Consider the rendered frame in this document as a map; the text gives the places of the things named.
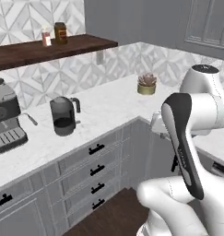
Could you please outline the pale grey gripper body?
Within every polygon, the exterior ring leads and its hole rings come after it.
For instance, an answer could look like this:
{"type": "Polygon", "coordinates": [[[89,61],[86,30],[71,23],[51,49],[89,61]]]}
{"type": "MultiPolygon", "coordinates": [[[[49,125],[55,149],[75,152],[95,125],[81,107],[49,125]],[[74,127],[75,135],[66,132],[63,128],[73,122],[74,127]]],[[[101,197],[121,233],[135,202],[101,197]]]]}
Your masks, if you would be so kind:
{"type": "Polygon", "coordinates": [[[166,129],[166,126],[162,120],[162,116],[160,112],[154,112],[152,115],[151,123],[150,123],[151,131],[164,136],[169,137],[169,133],[166,129]]]}

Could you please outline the dark grey electric kettle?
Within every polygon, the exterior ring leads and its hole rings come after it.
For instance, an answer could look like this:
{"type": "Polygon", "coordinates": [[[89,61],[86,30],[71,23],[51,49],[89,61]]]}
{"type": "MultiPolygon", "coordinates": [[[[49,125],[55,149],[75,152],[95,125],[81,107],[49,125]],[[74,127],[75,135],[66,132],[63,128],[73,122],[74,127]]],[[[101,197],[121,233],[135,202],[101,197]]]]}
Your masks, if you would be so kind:
{"type": "Polygon", "coordinates": [[[78,98],[56,97],[50,101],[53,129],[58,136],[69,136],[76,129],[75,112],[80,112],[78,98]]]}

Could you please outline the grey corner cupboard door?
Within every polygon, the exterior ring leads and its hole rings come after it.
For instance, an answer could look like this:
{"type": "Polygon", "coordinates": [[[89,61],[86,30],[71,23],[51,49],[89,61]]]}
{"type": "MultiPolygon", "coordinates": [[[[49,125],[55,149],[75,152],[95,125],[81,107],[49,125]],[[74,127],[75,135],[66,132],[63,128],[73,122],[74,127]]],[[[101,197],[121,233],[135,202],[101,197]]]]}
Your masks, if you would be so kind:
{"type": "Polygon", "coordinates": [[[152,133],[146,165],[146,178],[156,179],[176,176],[179,167],[171,171],[174,155],[171,141],[152,133]]]}

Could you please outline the potted succulent plant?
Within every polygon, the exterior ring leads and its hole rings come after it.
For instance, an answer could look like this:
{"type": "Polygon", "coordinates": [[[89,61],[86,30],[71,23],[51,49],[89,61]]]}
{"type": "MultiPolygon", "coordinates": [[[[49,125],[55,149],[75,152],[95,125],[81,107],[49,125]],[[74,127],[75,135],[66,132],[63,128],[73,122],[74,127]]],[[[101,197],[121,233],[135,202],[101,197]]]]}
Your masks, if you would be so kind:
{"type": "Polygon", "coordinates": [[[138,77],[137,92],[142,95],[152,95],[156,91],[157,79],[151,73],[146,73],[138,77]]]}

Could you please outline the grey upper cupboard door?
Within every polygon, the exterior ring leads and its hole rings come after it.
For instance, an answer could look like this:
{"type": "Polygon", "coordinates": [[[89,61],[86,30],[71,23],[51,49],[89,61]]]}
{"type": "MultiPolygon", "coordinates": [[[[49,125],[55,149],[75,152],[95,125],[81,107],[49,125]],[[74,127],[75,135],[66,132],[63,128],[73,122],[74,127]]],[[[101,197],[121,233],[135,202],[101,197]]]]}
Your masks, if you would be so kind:
{"type": "Polygon", "coordinates": [[[191,0],[184,41],[224,49],[224,0],[191,0]]]}

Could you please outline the brown glass jar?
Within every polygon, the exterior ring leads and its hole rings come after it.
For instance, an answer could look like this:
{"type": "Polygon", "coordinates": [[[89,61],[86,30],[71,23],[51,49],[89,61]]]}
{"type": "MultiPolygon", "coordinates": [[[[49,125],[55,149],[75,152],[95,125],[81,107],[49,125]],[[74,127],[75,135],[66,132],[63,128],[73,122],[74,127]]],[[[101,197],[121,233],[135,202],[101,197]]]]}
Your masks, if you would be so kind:
{"type": "Polygon", "coordinates": [[[54,23],[55,41],[58,44],[67,44],[66,26],[64,22],[54,23]]]}

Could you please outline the small white red bottle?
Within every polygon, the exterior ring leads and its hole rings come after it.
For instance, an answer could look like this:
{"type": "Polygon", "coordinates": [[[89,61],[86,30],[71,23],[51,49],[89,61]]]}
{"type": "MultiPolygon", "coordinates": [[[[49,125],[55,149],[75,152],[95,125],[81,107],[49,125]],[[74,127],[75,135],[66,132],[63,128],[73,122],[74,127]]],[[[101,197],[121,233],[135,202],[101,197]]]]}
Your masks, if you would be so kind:
{"type": "Polygon", "coordinates": [[[48,31],[48,29],[46,27],[43,27],[41,30],[41,37],[42,37],[42,44],[45,47],[51,46],[51,36],[50,36],[50,32],[48,31]]]}

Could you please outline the wide grey drawer front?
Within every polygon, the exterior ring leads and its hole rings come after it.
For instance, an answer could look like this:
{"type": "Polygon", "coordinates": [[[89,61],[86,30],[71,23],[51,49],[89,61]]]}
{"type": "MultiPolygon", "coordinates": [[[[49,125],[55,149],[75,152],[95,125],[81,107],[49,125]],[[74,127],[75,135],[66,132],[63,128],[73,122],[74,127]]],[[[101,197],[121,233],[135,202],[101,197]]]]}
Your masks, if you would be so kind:
{"type": "Polygon", "coordinates": [[[43,187],[43,181],[39,174],[32,175],[17,183],[13,183],[6,189],[0,190],[0,199],[3,194],[12,195],[13,199],[0,206],[0,211],[13,206],[25,197],[34,194],[43,187]]]}

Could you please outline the grey espresso machine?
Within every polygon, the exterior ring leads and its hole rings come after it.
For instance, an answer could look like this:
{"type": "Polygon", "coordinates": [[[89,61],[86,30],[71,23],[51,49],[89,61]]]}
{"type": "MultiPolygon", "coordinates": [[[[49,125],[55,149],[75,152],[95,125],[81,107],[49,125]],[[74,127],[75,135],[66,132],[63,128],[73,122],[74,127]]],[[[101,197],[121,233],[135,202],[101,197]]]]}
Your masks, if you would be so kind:
{"type": "Polygon", "coordinates": [[[0,154],[28,141],[18,120],[21,114],[17,94],[0,78],[0,154]]]}

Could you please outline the grey lower cupboard door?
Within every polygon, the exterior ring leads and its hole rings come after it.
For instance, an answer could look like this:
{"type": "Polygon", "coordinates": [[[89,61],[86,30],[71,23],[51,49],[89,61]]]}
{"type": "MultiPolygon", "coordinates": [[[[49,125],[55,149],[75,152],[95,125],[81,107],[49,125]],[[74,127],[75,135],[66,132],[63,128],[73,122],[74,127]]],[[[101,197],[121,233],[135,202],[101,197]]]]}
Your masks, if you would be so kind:
{"type": "Polygon", "coordinates": [[[37,200],[22,200],[2,211],[0,236],[46,236],[37,200]]]}

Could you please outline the white wall outlet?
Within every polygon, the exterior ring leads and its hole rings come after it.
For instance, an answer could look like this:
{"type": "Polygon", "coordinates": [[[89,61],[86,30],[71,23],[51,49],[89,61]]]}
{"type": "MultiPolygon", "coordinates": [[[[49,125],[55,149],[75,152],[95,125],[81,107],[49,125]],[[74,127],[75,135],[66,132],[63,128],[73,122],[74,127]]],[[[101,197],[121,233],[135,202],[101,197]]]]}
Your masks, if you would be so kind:
{"type": "Polygon", "coordinates": [[[104,62],[104,51],[96,52],[96,63],[97,65],[102,65],[104,62]]]}

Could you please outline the dark wooden wall shelf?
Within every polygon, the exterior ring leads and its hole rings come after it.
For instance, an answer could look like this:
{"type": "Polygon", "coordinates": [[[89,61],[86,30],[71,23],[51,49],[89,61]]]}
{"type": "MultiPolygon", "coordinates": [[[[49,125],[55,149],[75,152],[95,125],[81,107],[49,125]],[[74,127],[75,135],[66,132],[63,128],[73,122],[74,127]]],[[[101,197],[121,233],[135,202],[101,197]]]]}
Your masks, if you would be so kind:
{"type": "Polygon", "coordinates": [[[4,45],[0,46],[0,71],[117,46],[117,41],[88,34],[69,36],[67,44],[57,44],[52,39],[52,45],[48,47],[44,47],[42,41],[4,45]]]}

